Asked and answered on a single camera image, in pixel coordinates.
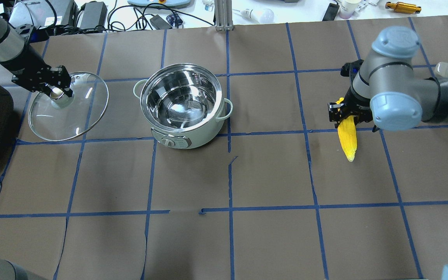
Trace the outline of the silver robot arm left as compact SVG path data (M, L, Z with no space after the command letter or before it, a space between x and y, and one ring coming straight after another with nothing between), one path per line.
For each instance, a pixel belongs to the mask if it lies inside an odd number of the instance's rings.
M0 16L0 65L13 74L12 82L52 99L73 96L71 76L64 66L53 68Z

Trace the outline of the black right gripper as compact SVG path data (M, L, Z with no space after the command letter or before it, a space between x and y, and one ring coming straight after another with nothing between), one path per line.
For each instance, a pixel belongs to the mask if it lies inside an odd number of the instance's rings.
M335 128L348 117L354 117L354 124L371 122L373 117L369 107L370 99L362 97L354 89L356 74L363 64L363 60L345 63L341 68L340 75L350 78L350 87L344 97L338 101L328 103L329 121L335 122Z

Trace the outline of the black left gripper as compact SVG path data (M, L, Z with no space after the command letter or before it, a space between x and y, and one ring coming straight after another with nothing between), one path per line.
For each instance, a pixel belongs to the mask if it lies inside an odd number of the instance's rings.
M50 95L57 88L60 94L65 94L69 98L73 97L74 94L70 88L71 80L67 68L63 65L57 67L44 66L40 69L27 68L23 70L23 73L14 75L11 79L12 83L31 92L39 91Z

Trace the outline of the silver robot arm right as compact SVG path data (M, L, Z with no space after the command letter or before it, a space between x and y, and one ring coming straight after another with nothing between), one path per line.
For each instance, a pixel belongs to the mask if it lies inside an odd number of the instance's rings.
M366 59L346 63L341 76L350 78L350 87L341 103L328 104L335 127L350 116L355 124L373 122L375 130L448 124L448 77L416 78L412 58L420 47L414 30L390 26L372 42Z

